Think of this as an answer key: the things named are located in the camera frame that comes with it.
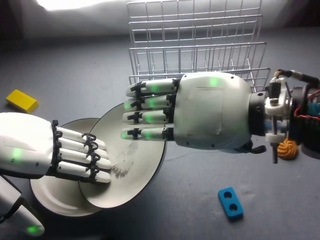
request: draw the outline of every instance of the blue electronic component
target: blue electronic component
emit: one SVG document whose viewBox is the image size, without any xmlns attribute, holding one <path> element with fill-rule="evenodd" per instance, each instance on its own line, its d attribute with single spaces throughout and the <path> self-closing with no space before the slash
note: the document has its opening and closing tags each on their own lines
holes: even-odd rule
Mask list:
<svg viewBox="0 0 320 240">
<path fill-rule="evenodd" d="M 228 219 L 234 221 L 243 217 L 244 210 L 237 198 L 235 190 L 232 187 L 220 190 L 218 192 L 218 197 Z"/>
<path fill-rule="evenodd" d="M 309 102 L 307 115 L 313 116 L 313 117 L 319 117 L 320 116 L 320 103 Z"/>
</svg>

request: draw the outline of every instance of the plate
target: plate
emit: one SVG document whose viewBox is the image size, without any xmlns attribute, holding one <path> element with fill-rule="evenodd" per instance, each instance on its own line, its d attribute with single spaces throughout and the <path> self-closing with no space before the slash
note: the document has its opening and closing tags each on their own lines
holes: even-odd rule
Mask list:
<svg viewBox="0 0 320 240">
<path fill-rule="evenodd" d="M 88 133 L 99 118 L 85 118 L 69 122 L 64 128 Z M 30 180 L 32 191 L 38 201 L 48 210 L 63 216 L 80 217 L 101 210 L 89 203 L 82 195 L 77 181 L 53 176 Z"/>
<path fill-rule="evenodd" d="M 91 130 L 105 142 L 113 165 L 109 184 L 79 182 L 84 197 L 99 208 L 114 208 L 137 196 L 156 176 L 165 158 L 167 144 L 164 141 L 133 141 L 120 137 L 122 129 L 133 127 L 122 122 L 126 112 L 123 104 L 114 107 Z M 163 126 L 148 125 L 150 128 Z"/>
</svg>

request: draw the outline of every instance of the orange frosting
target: orange frosting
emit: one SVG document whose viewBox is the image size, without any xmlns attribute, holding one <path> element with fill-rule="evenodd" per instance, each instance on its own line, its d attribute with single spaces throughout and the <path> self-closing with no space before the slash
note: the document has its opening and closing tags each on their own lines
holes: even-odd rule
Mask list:
<svg viewBox="0 0 320 240">
<path fill-rule="evenodd" d="M 277 149 L 278 157 L 284 160 L 292 160 L 298 155 L 299 149 L 295 141 L 284 140 Z"/>
</svg>

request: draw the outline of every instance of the dish rack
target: dish rack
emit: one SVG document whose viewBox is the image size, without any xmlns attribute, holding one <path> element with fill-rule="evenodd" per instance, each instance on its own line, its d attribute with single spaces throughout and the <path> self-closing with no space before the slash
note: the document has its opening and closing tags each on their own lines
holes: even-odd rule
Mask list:
<svg viewBox="0 0 320 240">
<path fill-rule="evenodd" d="M 265 42 L 257 42 L 262 0 L 162 0 L 129 2 L 130 84 L 220 71 L 261 91 Z"/>
</svg>

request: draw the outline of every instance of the yellow block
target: yellow block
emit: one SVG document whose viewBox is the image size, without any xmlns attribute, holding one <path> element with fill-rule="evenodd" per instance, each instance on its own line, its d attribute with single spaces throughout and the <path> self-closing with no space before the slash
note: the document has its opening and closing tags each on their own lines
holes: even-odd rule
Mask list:
<svg viewBox="0 0 320 240">
<path fill-rule="evenodd" d="M 39 106 L 37 100 L 17 89 L 10 93 L 10 95 L 6 97 L 6 100 L 10 105 L 27 114 L 31 114 Z"/>
</svg>

